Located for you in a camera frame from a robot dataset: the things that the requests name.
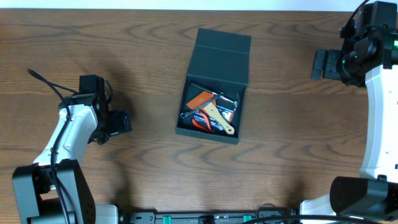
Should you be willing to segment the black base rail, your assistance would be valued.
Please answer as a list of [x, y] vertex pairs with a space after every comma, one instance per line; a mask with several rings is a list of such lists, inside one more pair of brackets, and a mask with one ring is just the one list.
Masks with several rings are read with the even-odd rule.
[[256, 211], [214, 211], [214, 212], [142, 212], [123, 213], [118, 223], [125, 224], [223, 224], [243, 223], [249, 220], [282, 215], [297, 215], [298, 211], [284, 207], [262, 207]]

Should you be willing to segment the blue screwdriver bit case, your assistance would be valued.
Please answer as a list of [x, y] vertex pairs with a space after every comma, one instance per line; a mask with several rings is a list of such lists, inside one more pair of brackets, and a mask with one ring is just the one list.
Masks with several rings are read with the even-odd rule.
[[[232, 120], [233, 120], [233, 116], [234, 116], [234, 111], [229, 110], [227, 108], [224, 108], [222, 106], [216, 105], [218, 111], [220, 112], [220, 114], [222, 115], [222, 117], [229, 123], [231, 124]], [[211, 128], [214, 131], [223, 131], [224, 128], [220, 125], [219, 122], [217, 122], [215, 119], [209, 117], [210, 122], [211, 122]]]

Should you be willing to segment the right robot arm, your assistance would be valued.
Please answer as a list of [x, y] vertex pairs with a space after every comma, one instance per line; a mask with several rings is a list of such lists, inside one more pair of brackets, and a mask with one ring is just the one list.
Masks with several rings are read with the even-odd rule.
[[397, 220], [397, 4], [363, 1], [340, 29], [339, 50], [317, 50], [311, 78], [368, 93], [359, 177], [336, 177], [328, 194], [300, 203], [299, 223]]

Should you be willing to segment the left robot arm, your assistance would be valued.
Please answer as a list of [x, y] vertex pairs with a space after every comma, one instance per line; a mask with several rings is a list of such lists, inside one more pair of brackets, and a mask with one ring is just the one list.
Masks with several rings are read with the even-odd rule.
[[97, 204], [81, 169], [86, 147], [131, 131], [126, 110], [110, 110], [112, 87], [97, 75], [80, 77], [79, 89], [62, 96], [57, 126], [31, 165], [12, 175], [21, 223], [128, 223], [117, 205]]

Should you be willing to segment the small black-handled hammer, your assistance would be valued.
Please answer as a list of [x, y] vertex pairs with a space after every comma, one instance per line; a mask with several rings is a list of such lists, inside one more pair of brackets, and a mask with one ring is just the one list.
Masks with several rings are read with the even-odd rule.
[[[214, 91], [211, 88], [208, 88], [207, 86], [201, 85], [201, 84], [199, 84], [197, 82], [190, 82], [190, 85], [192, 85], [194, 87], [197, 87], [197, 88], [199, 88], [199, 89], [201, 89], [201, 90], [203, 90], [205, 92], [211, 93], [213, 95], [220, 95], [221, 94], [221, 92]], [[233, 109], [232, 109], [233, 111], [237, 110], [238, 105], [239, 105], [239, 101], [240, 101], [239, 94], [237, 94], [237, 100], [232, 100], [231, 98], [228, 98], [227, 96], [222, 96], [221, 99], [232, 103], [233, 104]]]

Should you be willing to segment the orange scraper wooden handle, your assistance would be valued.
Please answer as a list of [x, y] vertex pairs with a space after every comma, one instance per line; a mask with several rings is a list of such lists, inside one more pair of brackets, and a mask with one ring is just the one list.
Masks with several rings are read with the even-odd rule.
[[218, 129], [232, 136], [235, 130], [221, 114], [216, 104], [216, 101], [223, 96], [223, 93], [203, 91], [186, 104], [190, 111], [182, 113], [180, 117], [182, 119], [191, 117], [194, 127], [205, 133], [213, 134]]

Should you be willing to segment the silver ring wrench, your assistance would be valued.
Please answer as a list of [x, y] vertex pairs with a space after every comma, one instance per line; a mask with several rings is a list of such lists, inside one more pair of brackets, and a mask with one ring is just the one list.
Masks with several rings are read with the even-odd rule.
[[185, 119], [186, 117], [191, 116], [197, 111], [200, 111], [202, 108], [211, 104], [222, 96], [224, 96], [224, 93], [221, 93], [220, 95], [213, 95], [211, 93], [203, 91], [186, 104], [190, 108], [190, 111], [181, 113], [180, 117], [182, 119]]

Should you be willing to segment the red black pliers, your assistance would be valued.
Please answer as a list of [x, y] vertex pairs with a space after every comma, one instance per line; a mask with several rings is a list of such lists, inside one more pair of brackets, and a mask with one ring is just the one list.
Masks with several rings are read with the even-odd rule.
[[201, 131], [209, 134], [213, 134], [215, 131], [211, 128], [211, 122], [209, 117], [204, 112], [196, 112], [192, 118], [192, 124], [194, 127]]

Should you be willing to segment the dark green box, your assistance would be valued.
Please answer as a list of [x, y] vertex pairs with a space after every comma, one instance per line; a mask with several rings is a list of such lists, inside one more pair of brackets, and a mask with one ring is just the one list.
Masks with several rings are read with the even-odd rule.
[[[205, 133], [194, 127], [191, 117], [185, 119], [178, 117], [175, 127], [177, 134], [230, 144], [239, 142], [244, 97], [249, 81], [250, 48], [250, 35], [198, 29], [178, 112], [181, 114], [190, 111], [186, 104], [203, 91], [190, 85], [190, 82], [197, 82], [214, 91], [224, 93], [232, 100], [237, 100], [237, 94], [239, 94], [239, 105], [234, 111], [231, 122], [235, 133], [232, 136], [227, 135], [224, 131], [215, 131], [213, 134]], [[233, 109], [232, 103], [221, 98], [216, 101], [216, 104], [229, 110]]]

